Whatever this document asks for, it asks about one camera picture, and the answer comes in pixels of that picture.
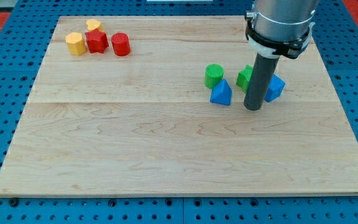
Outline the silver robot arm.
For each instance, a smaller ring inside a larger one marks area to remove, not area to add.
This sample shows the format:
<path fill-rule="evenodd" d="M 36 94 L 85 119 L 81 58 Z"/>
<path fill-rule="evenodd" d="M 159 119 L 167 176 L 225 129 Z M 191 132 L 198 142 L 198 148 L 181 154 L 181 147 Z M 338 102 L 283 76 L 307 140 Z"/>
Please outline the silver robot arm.
<path fill-rule="evenodd" d="M 312 38 L 318 0 L 255 0 L 245 12 L 246 39 L 261 56 L 296 59 Z"/>

